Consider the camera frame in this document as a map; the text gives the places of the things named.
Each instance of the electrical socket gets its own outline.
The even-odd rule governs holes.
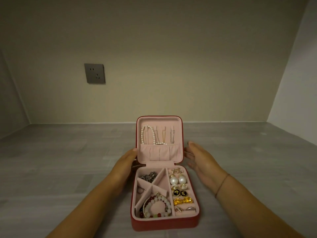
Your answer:
[[[103,64],[85,63],[87,83],[106,83]]]

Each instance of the necklace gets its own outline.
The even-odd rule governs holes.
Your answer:
[[[153,129],[153,127],[151,127],[150,125],[147,125],[147,124],[143,125],[143,128],[141,129],[141,143],[142,144],[144,144],[143,135],[144,135],[144,129],[145,129],[146,126],[152,130],[152,133],[153,133],[153,144],[166,144],[164,142],[160,142],[159,141],[159,136],[158,135],[157,135],[158,136],[158,142],[156,142],[154,129]]]

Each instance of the beaded bracelet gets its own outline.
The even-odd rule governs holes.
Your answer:
[[[165,209],[164,209],[165,212],[152,215],[149,211],[150,207],[155,202],[160,200],[165,203]],[[146,199],[140,211],[141,211],[141,214],[140,214],[141,218],[167,217],[172,213],[172,206],[165,196],[162,196],[159,192],[156,192],[154,196],[150,196],[149,198]]]

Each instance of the large pearl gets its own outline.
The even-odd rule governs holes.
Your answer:
[[[172,177],[172,178],[170,179],[170,182],[171,182],[172,185],[176,185],[176,184],[178,183],[178,179],[177,179],[176,177]]]
[[[183,185],[183,184],[186,184],[186,182],[187,182],[185,176],[180,176],[180,177],[178,178],[178,181],[179,181],[179,183],[182,184],[182,185]]]

